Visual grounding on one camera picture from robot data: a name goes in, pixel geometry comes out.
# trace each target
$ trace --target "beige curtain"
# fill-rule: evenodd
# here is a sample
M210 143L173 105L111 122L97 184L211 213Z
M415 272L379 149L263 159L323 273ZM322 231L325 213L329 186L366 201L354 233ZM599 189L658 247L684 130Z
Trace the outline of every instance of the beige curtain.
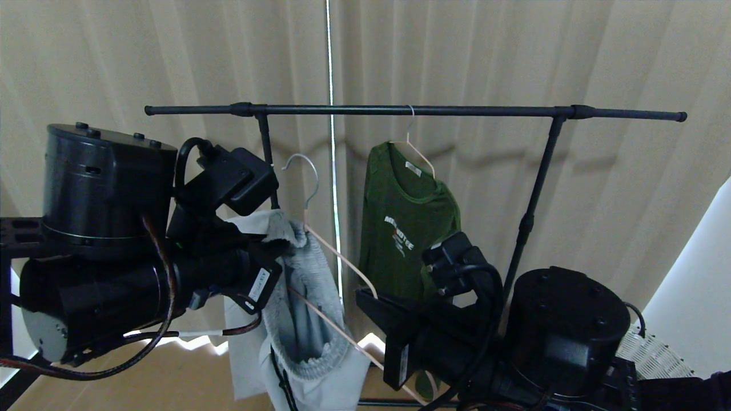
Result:
M143 108L328 102L323 1L10 0L0 10L0 178L7 203L24 216L42 213L49 123L84 121L174 146L207 137L262 156L252 118L147 117ZM279 170L289 155L303 152L322 180L311 223L332 241L329 119L277 116L270 128L281 207L301 218L314 188L304 162ZM222 312L218 299L173 327L220 328Z
M644 306L729 175L728 1L334 1L332 11L336 104L689 113L682 124L567 122L519 274L572 268ZM403 140L409 121L338 118L350 255L359 249L368 151ZM455 195L463 230L503 276L549 124L421 117L412 128ZM358 321L354 328L365 332Z

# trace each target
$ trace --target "wooden floor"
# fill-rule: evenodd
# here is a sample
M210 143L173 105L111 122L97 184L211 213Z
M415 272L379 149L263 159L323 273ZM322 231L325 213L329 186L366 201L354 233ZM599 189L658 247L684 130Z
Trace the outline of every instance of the wooden floor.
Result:
M140 345L121 348L85 364L83 371L106 369L134 355ZM371 368L363 398L408 399ZM359 410L413 408L358 407ZM157 347L139 364L114 377L76 382L40 377L10 407L10 411L235 411L273 410L267 394L234 401L228 353L217 355L206 345L188 351L171 342Z

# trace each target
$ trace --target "clothing rack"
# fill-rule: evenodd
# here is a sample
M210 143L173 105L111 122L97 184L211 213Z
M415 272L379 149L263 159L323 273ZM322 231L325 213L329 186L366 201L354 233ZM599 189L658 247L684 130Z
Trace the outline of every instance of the clothing rack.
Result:
M528 201L526 213L518 226L518 237L515 240L510 266L507 271L504 285L504 300L510 296L515 274L518 272L518 263L528 242L528 236L533 230L535 210L543 189L548 166L553 157L553 149L561 134L561 128L566 120L583 120L586 118L633 118L645 120L666 120L683 122L688 118L685 112L647 111L647 110L617 110L607 108L593 108L587 105L570 105L556 107L518 107L518 106L430 106L430 105L263 105L250 102L237 102L231 105L201 105L201 106L145 106L145 114L155 116L159 114L231 114L239 117L254 117L259 122L259 131L262 136L264 160L273 164L272 149L269 135L268 116L277 115L348 115L348 116L473 116L473 117L551 117L548 139L541 158L531 197ZM271 197L272 208L279 208L276 193ZM388 406L388 407L420 407L420 404L411 400L382 400L361 399L361 405Z

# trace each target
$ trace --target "metal hook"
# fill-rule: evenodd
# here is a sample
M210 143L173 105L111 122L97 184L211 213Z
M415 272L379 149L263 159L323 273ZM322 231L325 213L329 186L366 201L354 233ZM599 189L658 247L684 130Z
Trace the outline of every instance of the metal hook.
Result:
M409 142L409 132L411 131L411 126L414 125L414 120L416 119L416 113L414 112L414 106L409 105L409 108L412 109L412 120L409 123L409 126L406 128L406 141Z
M310 158L307 157L306 155L300 154L300 153L295 153L295 154L289 156L287 163L281 169L286 170L287 168L289 168L289 165L292 163L292 160L295 157L300 157L300 158L305 159L308 163L310 163L310 167L312 167L312 171L315 173L315 190L312 192L312 194L310 194L309 197L307 197L307 200L305 200L305 210L307 210L307 208L310 206L310 200L312 200L312 197L314 197L315 194L317 194L317 190L319 189L319 176L317 175L317 168L315 167L315 164L312 162L312 160L310 160Z

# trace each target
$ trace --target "green t-shirt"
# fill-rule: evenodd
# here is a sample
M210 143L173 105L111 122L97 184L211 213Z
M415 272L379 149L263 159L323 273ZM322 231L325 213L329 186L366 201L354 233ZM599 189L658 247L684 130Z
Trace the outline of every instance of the green t-shirt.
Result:
M371 149L358 268L376 291L418 301L433 294L421 254L459 230L459 208L443 182L392 143Z

